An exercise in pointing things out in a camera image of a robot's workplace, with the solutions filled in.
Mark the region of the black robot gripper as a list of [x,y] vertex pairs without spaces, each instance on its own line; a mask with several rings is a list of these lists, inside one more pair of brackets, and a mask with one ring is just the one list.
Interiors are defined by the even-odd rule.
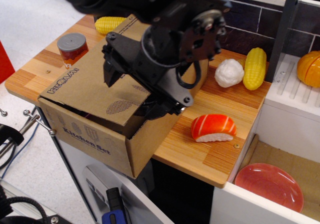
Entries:
[[155,26],[148,27],[140,41],[114,31],[106,35],[104,82],[112,87],[128,74],[142,85],[150,95],[137,114],[147,120],[179,115],[194,103],[194,85],[182,80],[187,63],[179,59],[181,37],[180,32]]

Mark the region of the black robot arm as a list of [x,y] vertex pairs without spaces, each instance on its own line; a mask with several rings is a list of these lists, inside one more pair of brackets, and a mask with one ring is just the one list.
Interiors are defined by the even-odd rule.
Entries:
[[151,93],[141,113],[148,120],[178,115],[193,104],[190,89],[195,84],[184,82],[182,75],[193,65],[200,81],[200,61],[221,52],[224,13],[231,7],[229,0],[67,1],[84,14],[128,12],[148,25],[140,41],[109,32],[102,50],[107,86],[127,74]]

